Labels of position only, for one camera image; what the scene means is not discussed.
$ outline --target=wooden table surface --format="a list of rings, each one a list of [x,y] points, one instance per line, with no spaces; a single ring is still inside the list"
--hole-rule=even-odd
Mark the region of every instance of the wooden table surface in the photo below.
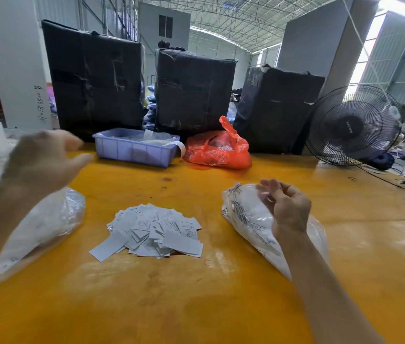
[[[386,341],[405,343],[405,190],[313,157],[252,159],[245,171],[90,164],[71,184],[86,196],[84,223],[0,284],[0,343],[311,343],[293,284],[220,214],[235,181],[271,177],[309,195],[332,269]],[[200,222],[201,259],[88,254],[116,212],[147,203]]]

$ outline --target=black plastic-wrapped box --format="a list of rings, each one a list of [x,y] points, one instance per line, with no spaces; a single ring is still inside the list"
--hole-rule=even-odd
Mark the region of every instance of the black plastic-wrapped box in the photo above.
[[[61,129],[85,141],[142,129],[144,50],[139,42],[42,21]]]
[[[242,88],[234,129],[251,153],[292,153],[325,78],[251,67]]]
[[[218,120],[228,111],[236,61],[163,48],[155,53],[155,131],[185,139],[221,130]]]

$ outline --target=red plastic bag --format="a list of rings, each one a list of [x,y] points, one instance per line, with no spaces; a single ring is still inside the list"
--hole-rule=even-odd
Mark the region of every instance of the red plastic bag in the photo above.
[[[237,134],[226,116],[221,116],[219,121],[225,131],[204,132],[188,138],[184,159],[213,167],[251,167],[248,142]]]

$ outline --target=fan guard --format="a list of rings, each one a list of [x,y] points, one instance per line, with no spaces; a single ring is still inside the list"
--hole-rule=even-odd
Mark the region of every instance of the fan guard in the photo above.
[[[311,110],[306,146],[321,161],[353,166],[387,151],[401,130],[389,112],[400,105],[380,88],[366,84],[346,95],[347,86],[320,98]]]

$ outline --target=plastic tray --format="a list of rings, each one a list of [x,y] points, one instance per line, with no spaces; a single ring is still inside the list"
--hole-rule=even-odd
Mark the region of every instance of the plastic tray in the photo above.
[[[98,132],[92,137],[96,141],[96,153],[99,158],[118,159],[119,161],[167,168],[176,155],[177,146],[164,147],[124,139],[124,137],[143,135],[143,130],[114,128],[105,132]],[[175,137],[175,141],[180,139],[177,135],[171,135],[171,137]]]

